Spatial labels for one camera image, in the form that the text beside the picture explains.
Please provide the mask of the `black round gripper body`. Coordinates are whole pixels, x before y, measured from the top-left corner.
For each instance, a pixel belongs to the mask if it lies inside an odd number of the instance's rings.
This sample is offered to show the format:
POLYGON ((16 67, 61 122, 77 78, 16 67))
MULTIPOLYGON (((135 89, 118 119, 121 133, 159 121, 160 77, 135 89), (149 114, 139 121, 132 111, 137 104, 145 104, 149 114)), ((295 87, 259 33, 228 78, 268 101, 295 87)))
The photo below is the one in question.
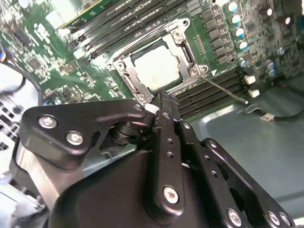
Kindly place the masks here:
MULTIPOLYGON (((127 155, 66 189, 48 219, 50 228, 162 228, 144 206, 152 155, 127 155)), ((167 228, 223 228, 214 206, 204 205, 192 172, 182 167, 185 210, 167 228)))

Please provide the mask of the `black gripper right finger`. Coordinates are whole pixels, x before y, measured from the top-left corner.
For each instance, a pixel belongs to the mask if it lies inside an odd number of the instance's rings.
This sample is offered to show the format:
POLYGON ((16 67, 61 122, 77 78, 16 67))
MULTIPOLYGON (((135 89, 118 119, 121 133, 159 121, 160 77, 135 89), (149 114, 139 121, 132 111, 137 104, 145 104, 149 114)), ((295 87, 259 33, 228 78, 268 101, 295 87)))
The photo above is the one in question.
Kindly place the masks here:
POLYGON ((200 141, 180 119, 178 100, 168 95, 176 119, 182 160, 188 162, 211 228, 294 228, 288 213, 215 140, 200 141))

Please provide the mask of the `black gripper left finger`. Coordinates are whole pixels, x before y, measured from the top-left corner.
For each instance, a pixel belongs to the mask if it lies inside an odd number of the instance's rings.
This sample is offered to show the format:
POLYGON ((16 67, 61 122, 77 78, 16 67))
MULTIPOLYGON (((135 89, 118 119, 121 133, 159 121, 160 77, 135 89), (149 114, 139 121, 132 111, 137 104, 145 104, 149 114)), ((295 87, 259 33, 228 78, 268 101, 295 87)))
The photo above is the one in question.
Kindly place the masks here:
POLYGON ((144 206, 150 216, 181 216, 185 195, 181 144, 168 96, 40 106, 20 121, 15 161, 52 212, 70 186, 132 153, 146 151, 144 206))

